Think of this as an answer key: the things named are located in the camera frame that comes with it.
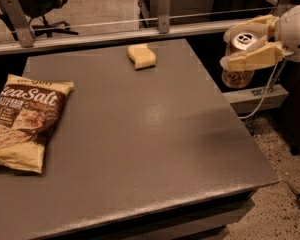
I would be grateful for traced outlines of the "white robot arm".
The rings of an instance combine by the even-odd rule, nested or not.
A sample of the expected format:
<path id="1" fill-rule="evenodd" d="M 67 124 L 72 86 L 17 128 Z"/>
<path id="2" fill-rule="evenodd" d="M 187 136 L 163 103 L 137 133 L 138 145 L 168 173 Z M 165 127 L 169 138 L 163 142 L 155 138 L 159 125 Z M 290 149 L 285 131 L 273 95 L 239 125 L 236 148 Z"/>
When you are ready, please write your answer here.
<path id="1" fill-rule="evenodd" d="M 290 96 L 278 113 L 291 138 L 291 153 L 300 153 L 300 5 L 284 14 L 255 17 L 224 33 L 226 55 L 220 64 L 228 73 L 249 73 L 274 65 L 287 68 L 283 82 Z"/>

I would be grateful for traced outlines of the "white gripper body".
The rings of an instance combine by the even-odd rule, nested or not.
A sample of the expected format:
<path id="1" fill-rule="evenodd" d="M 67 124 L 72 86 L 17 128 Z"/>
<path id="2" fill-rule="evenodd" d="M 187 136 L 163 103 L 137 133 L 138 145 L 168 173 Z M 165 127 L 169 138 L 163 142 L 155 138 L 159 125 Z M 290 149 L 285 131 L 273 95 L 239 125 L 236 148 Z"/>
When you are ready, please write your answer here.
<path id="1" fill-rule="evenodd" d="M 280 17 L 276 24 L 275 40 L 282 43 L 287 60 L 300 63 L 300 5 Z"/>

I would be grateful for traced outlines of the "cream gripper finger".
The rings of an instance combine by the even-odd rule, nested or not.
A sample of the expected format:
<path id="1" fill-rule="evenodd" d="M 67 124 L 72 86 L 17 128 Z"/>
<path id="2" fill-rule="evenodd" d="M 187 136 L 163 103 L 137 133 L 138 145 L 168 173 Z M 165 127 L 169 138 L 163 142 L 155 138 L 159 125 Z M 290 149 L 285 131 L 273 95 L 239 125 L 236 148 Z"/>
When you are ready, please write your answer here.
<path id="1" fill-rule="evenodd" d="M 285 48 L 280 41 L 269 42 L 266 36 L 260 38 L 256 43 L 251 45 L 243 56 L 245 70 L 259 70 L 274 66 L 285 57 Z M 224 56 L 220 60 L 222 68 L 228 68 L 230 63 L 234 62 L 229 56 Z"/>
<path id="2" fill-rule="evenodd" d="M 275 35 L 275 26 L 279 18 L 272 14 L 258 16 L 229 28 L 223 36 L 223 40 L 229 43 L 239 32 L 254 32 L 259 37 L 272 38 Z"/>

